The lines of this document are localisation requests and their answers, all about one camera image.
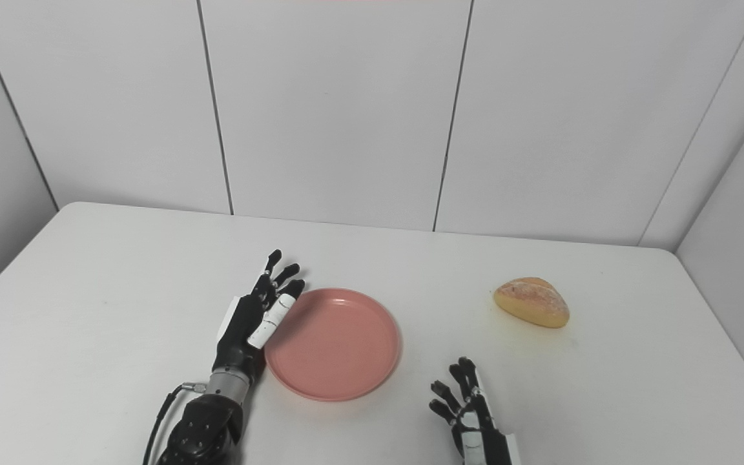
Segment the black and white left hand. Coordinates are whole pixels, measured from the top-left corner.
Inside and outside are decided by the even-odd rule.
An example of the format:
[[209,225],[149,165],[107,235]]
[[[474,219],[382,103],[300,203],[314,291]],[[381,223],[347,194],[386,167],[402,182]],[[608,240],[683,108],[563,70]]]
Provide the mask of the black and white left hand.
[[251,382],[263,373],[265,347],[306,286],[305,280],[295,279],[298,263],[273,274],[281,259],[281,250],[272,251],[251,292],[233,301],[216,343],[213,371],[241,373]]

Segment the black and white right hand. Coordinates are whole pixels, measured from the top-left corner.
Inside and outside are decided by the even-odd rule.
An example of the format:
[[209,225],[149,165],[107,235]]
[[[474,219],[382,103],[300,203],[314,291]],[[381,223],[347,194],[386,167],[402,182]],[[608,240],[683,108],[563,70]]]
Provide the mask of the black and white right hand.
[[481,377],[472,359],[462,356],[449,365],[460,397],[436,380],[431,391],[436,395],[429,403],[435,415],[451,430],[455,447],[464,464],[520,464],[519,445],[515,435],[499,429],[492,415]]

